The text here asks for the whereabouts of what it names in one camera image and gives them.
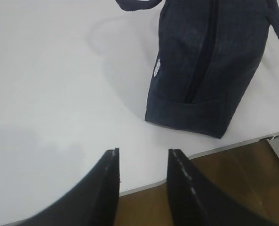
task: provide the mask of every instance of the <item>wooden floor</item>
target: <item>wooden floor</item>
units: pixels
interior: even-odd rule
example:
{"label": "wooden floor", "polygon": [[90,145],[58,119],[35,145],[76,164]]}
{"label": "wooden floor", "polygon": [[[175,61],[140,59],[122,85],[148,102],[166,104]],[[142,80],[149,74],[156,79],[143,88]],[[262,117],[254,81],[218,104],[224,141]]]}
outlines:
{"label": "wooden floor", "polygon": [[[279,159],[265,141],[193,162],[236,201],[279,224]],[[166,184],[120,197],[115,226],[173,226]]]}

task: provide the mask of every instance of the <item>navy blue bag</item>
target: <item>navy blue bag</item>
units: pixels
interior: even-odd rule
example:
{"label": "navy blue bag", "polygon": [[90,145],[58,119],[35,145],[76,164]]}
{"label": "navy blue bag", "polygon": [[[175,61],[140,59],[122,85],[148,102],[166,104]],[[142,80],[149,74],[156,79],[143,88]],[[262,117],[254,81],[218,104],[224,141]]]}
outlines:
{"label": "navy blue bag", "polygon": [[[116,0],[125,11],[161,0]],[[256,72],[276,0],[166,0],[145,120],[221,138]]]}

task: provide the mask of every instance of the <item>white logo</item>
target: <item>white logo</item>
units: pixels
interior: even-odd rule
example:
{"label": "white logo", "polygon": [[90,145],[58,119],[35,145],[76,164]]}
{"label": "white logo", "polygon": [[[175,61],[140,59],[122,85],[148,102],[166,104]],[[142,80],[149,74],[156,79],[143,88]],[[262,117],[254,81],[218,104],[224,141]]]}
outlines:
{"label": "white logo", "polygon": [[155,69],[154,69],[154,77],[156,77],[156,75],[158,74],[158,71],[160,69],[160,59],[158,59],[157,63],[156,63],[156,66],[155,66]]}

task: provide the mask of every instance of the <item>zipper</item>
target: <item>zipper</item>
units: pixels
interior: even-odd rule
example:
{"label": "zipper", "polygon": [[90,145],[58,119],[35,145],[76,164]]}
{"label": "zipper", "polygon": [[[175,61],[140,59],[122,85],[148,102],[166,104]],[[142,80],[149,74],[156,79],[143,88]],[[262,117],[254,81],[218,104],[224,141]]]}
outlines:
{"label": "zipper", "polygon": [[196,68],[189,85],[185,102],[192,103],[198,89],[205,77],[210,61],[212,59],[214,50],[215,50],[215,41],[216,41],[216,31],[217,31],[217,22],[219,15],[219,0],[210,0],[210,9],[209,9],[209,18],[208,18],[208,28],[206,33],[206,38],[203,42],[203,46],[197,61]]}

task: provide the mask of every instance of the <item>white table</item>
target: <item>white table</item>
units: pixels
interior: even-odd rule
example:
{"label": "white table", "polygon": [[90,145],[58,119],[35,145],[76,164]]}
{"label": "white table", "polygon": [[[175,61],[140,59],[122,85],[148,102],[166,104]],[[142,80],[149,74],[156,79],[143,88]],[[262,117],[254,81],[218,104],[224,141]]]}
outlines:
{"label": "white table", "polygon": [[27,218],[120,147],[122,194],[166,177],[169,148],[188,156],[279,132],[279,43],[270,31],[222,139],[143,121],[161,6],[114,0],[0,0],[0,225]]}

